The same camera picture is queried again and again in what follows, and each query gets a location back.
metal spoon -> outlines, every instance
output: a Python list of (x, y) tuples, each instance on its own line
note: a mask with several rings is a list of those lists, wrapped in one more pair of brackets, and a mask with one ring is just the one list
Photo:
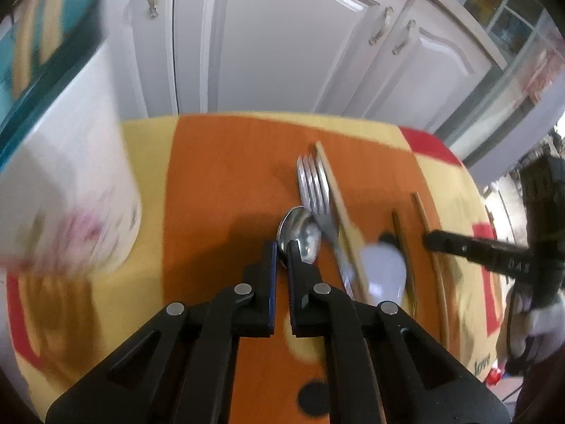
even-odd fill
[(304, 206), (291, 208), (277, 231), (277, 244), (285, 266), (286, 248), (290, 241), (298, 241), (300, 257), (304, 263), (314, 263), (320, 250), (321, 231), (312, 212)]

kitchen cabinet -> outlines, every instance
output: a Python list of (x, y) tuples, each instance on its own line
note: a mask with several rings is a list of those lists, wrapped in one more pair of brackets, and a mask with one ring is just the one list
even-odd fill
[(428, 0), (411, 0), (344, 114), (432, 133), (491, 65), (440, 8)]
[(338, 108), (406, 1), (175, 0), (180, 112)]
[(120, 117), (177, 112), (172, 45), (172, 0), (102, 0), (102, 22), (111, 53)]

orange tablecloth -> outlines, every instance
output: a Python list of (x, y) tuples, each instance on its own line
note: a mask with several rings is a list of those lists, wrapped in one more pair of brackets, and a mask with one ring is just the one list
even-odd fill
[[(370, 121), (299, 114), (165, 117), (124, 124), (142, 195), (138, 240), (121, 269), (89, 281), (15, 277), (7, 282), (12, 341), (41, 417), (50, 404), (163, 305), (209, 300), (241, 280), (284, 213), (300, 204), (296, 158), (321, 140), (350, 216), (366, 241), (406, 229), (416, 274), (417, 321), (439, 339), (440, 320), (419, 192), (431, 227), (492, 233), (475, 185), (433, 136)], [(323, 279), (341, 281), (329, 249)], [(445, 257), (449, 350), (480, 378), (495, 359), (500, 288), (489, 273)], [(278, 273), (276, 332), (243, 338), (231, 423), (300, 423), (301, 386), (325, 377), (316, 341), (290, 333), (286, 277)]]

person's hand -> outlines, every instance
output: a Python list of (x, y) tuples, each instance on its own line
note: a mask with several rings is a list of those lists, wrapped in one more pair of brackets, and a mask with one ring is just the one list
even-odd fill
[(508, 352), (506, 349), (508, 316), (512, 311), (510, 326), (510, 349), (514, 357), (524, 354), (526, 338), (536, 336), (528, 361), (539, 363), (554, 354), (565, 342), (565, 297), (560, 291), (556, 301), (547, 307), (530, 310), (532, 294), (517, 291), (513, 307), (510, 307), (510, 296), (506, 297), (506, 312), (501, 326), (500, 335), (496, 342), (496, 353), (499, 365), (506, 364)]

wooden chopstick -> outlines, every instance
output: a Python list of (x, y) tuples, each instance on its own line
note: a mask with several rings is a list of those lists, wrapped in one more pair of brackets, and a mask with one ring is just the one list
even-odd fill
[(355, 280), (359, 291), (361, 293), (361, 299), (365, 303), (371, 302), (371, 295), (369, 294), (369, 285), (367, 282), (367, 276), (365, 275), (365, 270), (363, 268), (363, 263), (361, 261), (361, 251), (355, 243), (353, 237), (354, 225), (349, 218), (349, 213), (345, 206), (344, 199), (341, 195), (340, 188), (337, 185), (337, 180), (332, 171), (332, 167), (329, 165), (328, 157), (324, 151), (324, 147), (321, 142), (316, 142), (316, 152), (320, 156), (321, 162), (326, 171), (326, 178), (328, 179), (328, 186), (333, 197), (333, 203), (335, 205), (335, 210), (337, 211), (337, 216), (340, 219), (341, 227), (344, 231), (345, 243), (349, 250), (349, 256), (351, 258), (351, 264), (353, 271), (355, 272)]
[(400, 249), (404, 255), (406, 261), (406, 284), (408, 286), (408, 292), (412, 298), (412, 319), (416, 320), (416, 311), (418, 306), (418, 298), (416, 294), (416, 275), (414, 274), (414, 267), (412, 265), (412, 258), (410, 256), (410, 250), (408, 248), (408, 242), (406, 241), (406, 235), (402, 229), (402, 224), (400, 223), (400, 216), (396, 209), (392, 210), (392, 222), (394, 224), (394, 231), (396, 232), (396, 237), (400, 243)]
[[(412, 199), (414, 200), (418, 212), (420, 213), (420, 220), (424, 225), (424, 230), (427, 233), (431, 231), (429, 226), (428, 216), (424, 209), (424, 204), (420, 198), (419, 193), (412, 193)], [(449, 319), (447, 316), (447, 298), (445, 296), (445, 286), (444, 286), (444, 276), (442, 274), (441, 266), (437, 259), (437, 255), (434, 252), (428, 252), (432, 261), (432, 269), (436, 276), (436, 289), (437, 289), (437, 299), (440, 307), (440, 336), (441, 344), (445, 349), (448, 350), (449, 347)]]

